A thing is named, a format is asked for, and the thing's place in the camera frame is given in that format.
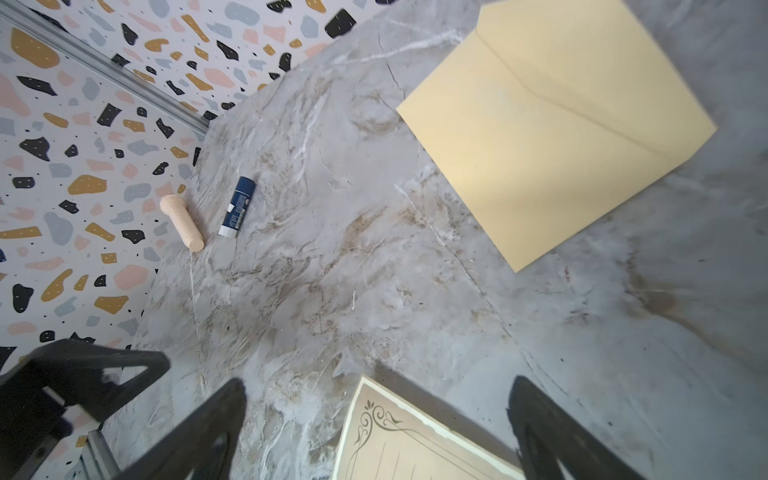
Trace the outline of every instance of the gray metal frame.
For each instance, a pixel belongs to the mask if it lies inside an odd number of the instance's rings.
[[[208,132],[207,119],[187,110],[172,97],[112,63],[96,49],[86,45],[72,34],[56,28],[16,0],[0,0],[0,17],[56,48],[77,63],[113,81],[120,88],[187,125],[196,133],[205,135]]]

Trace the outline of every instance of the terrazzo patterned panel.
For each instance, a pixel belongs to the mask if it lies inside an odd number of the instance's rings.
[[[212,120],[397,0],[20,0]]]
[[[0,20],[1,373],[57,339],[130,347],[180,241],[160,196],[184,191],[201,140]],[[66,418],[74,435],[36,478],[64,478],[98,426]]]

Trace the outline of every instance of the yellow envelope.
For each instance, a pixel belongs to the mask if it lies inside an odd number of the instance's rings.
[[[716,130],[620,0],[509,0],[398,112],[514,271]]]

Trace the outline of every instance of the marble surface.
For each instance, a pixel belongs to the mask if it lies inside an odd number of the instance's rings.
[[[233,478],[328,478],[360,373],[504,455],[525,375],[648,478],[762,475],[766,7],[631,2],[720,130],[515,274],[394,110],[479,4],[402,0],[213,122],[188,190],[207,246],[169,244],[134,348],[172,368],[107,421],[118,463],[239,376]]]

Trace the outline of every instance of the beige sealing wax stick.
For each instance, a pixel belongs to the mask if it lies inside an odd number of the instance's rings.
[[[160,210],[170,217],[181,241],[193,252],[199,252],[205,247],[203,236],[195,226],[187,212],[187,204],[178,195],[166,195],[160,200]]]

